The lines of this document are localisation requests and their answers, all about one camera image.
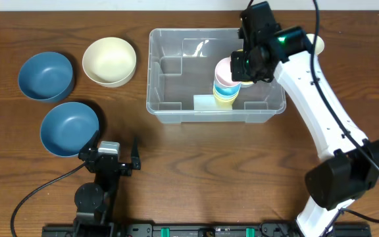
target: clear plastic bin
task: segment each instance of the clear plastic bin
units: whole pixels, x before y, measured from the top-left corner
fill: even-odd
[[[241,88],[230,110],[194,109],[194,96],[213,94],[216,64],[242,48],[237,31],[154,29],[149,41],[147,110],[163,123],[266,122],[282,113],[286,97],[275,80]]]

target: green led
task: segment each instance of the green led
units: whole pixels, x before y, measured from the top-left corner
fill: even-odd
[[[280,43],[284,43],[284,41],[286,40],[286,37],[279,37],[277,39],[280,41]]]

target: stack of cups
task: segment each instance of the stack of cups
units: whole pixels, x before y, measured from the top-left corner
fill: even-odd
[[[241,89],[241,82],[232,81],[230,57],[222,59],[215,68],[213,95],[218,105],[232,105]]]

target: brown wooden surface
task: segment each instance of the brown wooden surface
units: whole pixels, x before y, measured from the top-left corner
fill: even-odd
[[[105,112],[104,139],[145,133],[149,33],[154,28],[239,27],[239,12],[0,13],[0,236],[9,236],[17,203],[39,185],[80,164],[49,154],[39,127],[54,104],[32,101],[17,86],[21,65],[43,51],[67,53],[77,83],[65,101],[92,101]],[[313,12],[276,12],[283,27],[314,26]],[[345,110],[371,140],[379,138],[379,12],[322,12],[320,55]],[[128,40],[138,68],[120,88],[93,83],[82,70],[86,47],[107,36]],[[137,111],[125,117],[124,114]],[[128,156],[128,146],[122,153]],[[308,198],[304,174],[318,165],[311,136],[290,99],[265,124],[166,125],[141,148],[142,170],[121,180],[116,218],[156,223],[257,223],[294,219]],[[81,170],[36,194],[16,218],[19,236],[40,236],[45,223],[71,223],[74,193],[93,175]],[[379,217],[379,182],[353,209]],[[359,221],[346,214],[341,220]],[[379,225],[372,225],[379,237]]]

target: wooden table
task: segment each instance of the wooden table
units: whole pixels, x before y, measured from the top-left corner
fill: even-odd
[[[312,32],[313,12],[275,12],[283,27]],[[9,236],[17,203],[33,189],[81,162],[47,152],[42,119],[55,105],[32,101],[17,86],[21,65],[43,51],[66,54],[76,87],[65,101],[87,101],[105,114],[104,140],[161,134],[140,149],[142,170],[121,179],[115,217],[156,223],[259,223],[294,220],[308,193],[303,177],[318,165],[309,131],[290,99],[286,111],[264,124],[159,125],[145,110],[149,33],[154,28],[239,27],[239,12],[0,13],[0,236]],[[379,12],[322,12],[320,55],[345,110],[371,140],[379,138]],[[138,68],[120,88],[98,86],[81,60],[87,46],[107,36],[128,40]],[[123,143],[123,159],[129,145]],[[16,218],[19,236],[40,236],[46,223],[71,223],[74,193],[93,175],[83,169],[37,193]],[[379,182],[354,210],[379,218]],[[360,221],[350,214],[342,221]],[[379,237],[379,225],[372,225]]]

